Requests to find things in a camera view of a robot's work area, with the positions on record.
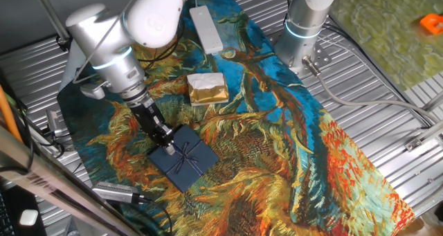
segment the fabric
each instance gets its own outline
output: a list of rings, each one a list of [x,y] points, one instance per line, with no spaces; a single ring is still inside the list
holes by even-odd
[[[443,0],[335,0],[331,14],[407,90],[443,71],[443,35],[420,26]]]
[[[167,122],[189,125],[220,160],[181,193],[146,157],[155,145],[117,95],[92,100],[70,84],[58,100],[91,180],[135,185],[168,210],[175,235],[394,235],[412,221],[411,208],[235,1],[199,4],[224,50],[203,53],[187,7],[183,39],[146,83]],[[134,49],[139,58],[157,53]],[[191,107],[186,76],[208,72],[226,76],[230,102]],[[141,210],[168,227],[160,210]],[[134,209],[125,216],[149,224]]]

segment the silver cylinder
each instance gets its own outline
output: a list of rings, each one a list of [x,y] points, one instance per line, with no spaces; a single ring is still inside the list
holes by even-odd
[[[89,56],[118,15],[111,14],[103,4],[93,4],[74,12],[66,25],[86,56]],[[119,21],[91,58],[98,75],[107,82],[112,93],[121,93],[143,81],[145,72],[132,53],[134,40]]]
[[[329,8],[312,10],[306,0],[292,0],[283,34],[274,47],[275,54],[291,70],[301,69],[302,58],[314,55],[317,36]]]
[[[104,81],[109,83],[107,88],[112,93],[127,91],[142,82],[145,77],[145,71],[132,53],[131,47],[125,48],[124,53],[111,62],[93,68]]]
[[[117,18],[104,4],[97,3],[75,11],[66,25],[83,53],[89,56]],[[91,58],[91,64],[109,63],[124,53],[122,48],[132,44],[134,40],[127,34],[123,21],[119,21]]]

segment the green fabric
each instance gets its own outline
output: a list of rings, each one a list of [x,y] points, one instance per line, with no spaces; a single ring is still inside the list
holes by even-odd
[[[331,14],[403,89],[443,71],[443,34],[419,25],[443,0],[335,0]]]

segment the gold wrapped box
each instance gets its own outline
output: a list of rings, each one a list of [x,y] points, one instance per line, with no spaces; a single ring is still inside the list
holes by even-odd
[[[221,104],[229,101],[228,85],[223,73],[188,75],[191,105]]]

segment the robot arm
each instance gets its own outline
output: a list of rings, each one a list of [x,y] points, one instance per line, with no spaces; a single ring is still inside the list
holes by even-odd
[[[134,113],[141,129],[168,154],[175,152],[174,132],[149,95],[145,86],[145,72],[131,45],[136,42],[150,48],[165,46],[173,40],[185,0],[136,0],[117,21],[103,43],[100,40],[113,26],[118,15],[103,4],[79,9],[68,17],[66,26],[84,54],[103,79],[101,84],[80,87],[90,98],[104,98],[103,87],[117,93]]]

